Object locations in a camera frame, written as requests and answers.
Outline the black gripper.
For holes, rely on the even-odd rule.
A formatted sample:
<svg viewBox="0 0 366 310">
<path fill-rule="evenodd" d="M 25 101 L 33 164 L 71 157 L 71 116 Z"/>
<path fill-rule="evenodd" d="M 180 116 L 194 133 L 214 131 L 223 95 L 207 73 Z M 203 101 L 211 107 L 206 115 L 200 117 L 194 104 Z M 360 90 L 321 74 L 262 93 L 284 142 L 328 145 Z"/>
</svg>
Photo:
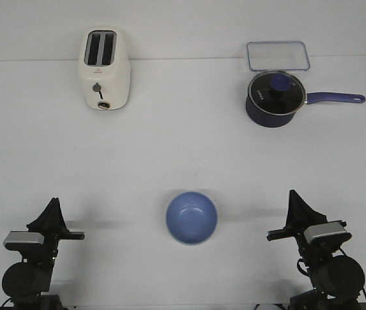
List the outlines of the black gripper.
<svg viewBox="0 0 366 310">
<path fill-rule="evenodd" d="M 324 214 L 312 209 L 290 190 L 288 212 L 282 229 L 268 231 L 268 241 L 294 238 L 302 258 L 332 256 L 347 241 L 347 222 L 328 221 Z"/>
<path fill-rule="evenodd" d="M 59 198 L 52 198 L 38 220 L 27 224 L 28 232 L 39 233 L 43 241 L 30 247 L 29 258 L 56 258 L 62 240 L 84 240 L 82 231 L 70 231 L 65 223 Z"/>
</svg>

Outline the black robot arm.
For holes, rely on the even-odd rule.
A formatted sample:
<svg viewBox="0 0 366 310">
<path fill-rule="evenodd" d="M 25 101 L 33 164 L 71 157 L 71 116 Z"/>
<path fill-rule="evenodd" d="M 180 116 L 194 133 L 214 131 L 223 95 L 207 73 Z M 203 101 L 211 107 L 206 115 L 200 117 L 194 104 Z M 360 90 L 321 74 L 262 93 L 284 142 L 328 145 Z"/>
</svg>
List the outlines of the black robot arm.
<svg viewBox="0 0 366 310">
<path fill-rule="evenodd" d="M 360 309 L 365 273 L 361 265 L 342 253 L 342 244 L 352 238 L 342 220 L 329 221 L 312 209 L 295 191 L 289 192 L 286 223 L 268 231 L 268 241 L 294 238 L 300 258 L 296 266 L 312 288 L 290 298 L 288 309 Z"/>
<path fill-rule="evenodd" d="M 84 232 L 72 232 L 65 223 L 60 201 L 52 198 L 26 231 L 11 231 L 3 245 L 21 255 L 3 275 L 2 288 L 13 309 L 64 309 L 57 294 L 48 294 L 62 240 L 83 240 Z"/>
</svg>

